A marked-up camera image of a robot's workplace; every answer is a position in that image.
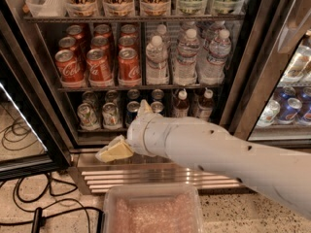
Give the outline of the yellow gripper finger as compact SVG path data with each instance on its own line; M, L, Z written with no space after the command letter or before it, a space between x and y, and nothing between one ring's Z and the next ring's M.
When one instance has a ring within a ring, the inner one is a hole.
M134 151L129 144L125 141L122 135L113 139L107 146L102 148L95 157L104 163L114 160L126 159L133 155Z
M152 114L152 113L153 113L152 107L149 105L149 103L145 99L143 99L140 102L140 106L139 106L139 109L137 112L137 116L142 117L142 116Z

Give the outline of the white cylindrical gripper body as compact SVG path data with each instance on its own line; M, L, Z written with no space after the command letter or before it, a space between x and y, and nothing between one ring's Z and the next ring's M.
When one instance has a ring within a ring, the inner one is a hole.
M130 124L126 141L138 154L166 157L164 144L171 122L159 114L142 114Z

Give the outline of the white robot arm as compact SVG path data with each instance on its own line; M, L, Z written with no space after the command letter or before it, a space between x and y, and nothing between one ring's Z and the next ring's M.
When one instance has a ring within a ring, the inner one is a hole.
M311 218L311 154L247 142L195 117L164 117L142 101L127 129L101 149L102 162L138 153L192 170L237 179L251 190Z

